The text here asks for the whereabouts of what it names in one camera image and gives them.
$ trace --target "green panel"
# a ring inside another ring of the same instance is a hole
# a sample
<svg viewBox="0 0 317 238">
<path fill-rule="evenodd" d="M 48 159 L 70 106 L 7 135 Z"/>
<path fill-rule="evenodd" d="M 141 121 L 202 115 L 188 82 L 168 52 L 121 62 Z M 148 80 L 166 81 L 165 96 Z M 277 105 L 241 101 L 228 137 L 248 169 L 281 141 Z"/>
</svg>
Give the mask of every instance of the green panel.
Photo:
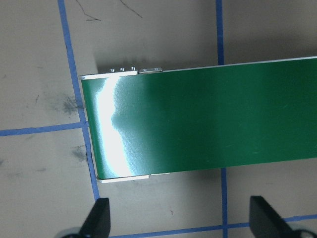
<svg viewBox="0 0 317 238">
<path fill-rule="evenodd" d="M 317 59 L 82 84 L 101 179 L 317 156 Z"/>
</svg>

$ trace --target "floor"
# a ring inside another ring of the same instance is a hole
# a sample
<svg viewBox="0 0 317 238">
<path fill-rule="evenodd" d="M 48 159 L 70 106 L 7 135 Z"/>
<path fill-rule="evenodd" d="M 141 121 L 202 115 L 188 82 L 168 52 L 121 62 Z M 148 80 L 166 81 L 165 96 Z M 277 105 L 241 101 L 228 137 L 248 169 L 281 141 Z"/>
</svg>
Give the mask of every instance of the floor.
<svg viewBox="0 0 317 238">
<path fill-rule="evenodd" d="M 99 196 L 117 238 L 251 238 L 250 195 L 315 228 L 314 158 L 97 184 L 77 76 L 316 56 L 316 12 L 311 0 L 1 1 L 2 236 L 58 238 Z"/>
</svg>

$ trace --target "crack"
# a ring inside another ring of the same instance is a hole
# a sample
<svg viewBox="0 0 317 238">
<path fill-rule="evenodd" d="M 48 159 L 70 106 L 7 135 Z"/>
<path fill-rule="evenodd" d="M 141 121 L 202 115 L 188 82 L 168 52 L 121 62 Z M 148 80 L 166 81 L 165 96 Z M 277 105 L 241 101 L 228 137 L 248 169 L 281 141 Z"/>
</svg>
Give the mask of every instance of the crack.
<svg viewBox="0 0 317 238">
<path fill-rule="evenodd" d="M 135 14 L 137 14 L 140 18 L 143 18 L 143 16 L 141 16 L 139 13 L 137 13 L 135 10 L 133 10 L 132 8 L 130 8 L 127 4 L 125 4 L 122 0 L 120 0 L 120 2 L 130 11 L 134 12 Z"/>
<path fill-rule="evenodd" d="M 78 5 L 80 6 L 80 8 L 82 9 L 84 15 L 91 18 L 91 19 L 87 19 L 86 21 L 101 21 L 100 19 L 97 19 L 97 18 L 95 18 L 95 17 L 93 17 L 93 16 L 91 16 L 91 15 L 88 15 L 88 14 L 85 12 L 83 6 L 80 4 L 80 2 L 79 2 L 78 0 L 75 0 L 75 1 L 78 3 Z"/>
</svg>

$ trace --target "green board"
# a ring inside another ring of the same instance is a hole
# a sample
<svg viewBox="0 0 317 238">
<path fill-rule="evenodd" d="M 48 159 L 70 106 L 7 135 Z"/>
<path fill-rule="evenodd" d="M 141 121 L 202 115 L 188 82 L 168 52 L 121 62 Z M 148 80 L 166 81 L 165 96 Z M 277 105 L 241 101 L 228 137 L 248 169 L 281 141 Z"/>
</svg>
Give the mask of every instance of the green board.
<svg viewBox="0 0 317 238">
<path fill-rule="evenodd" d="M 82 80 L 98 177 L 317 156 L 317 59 Z"/>
</svg>

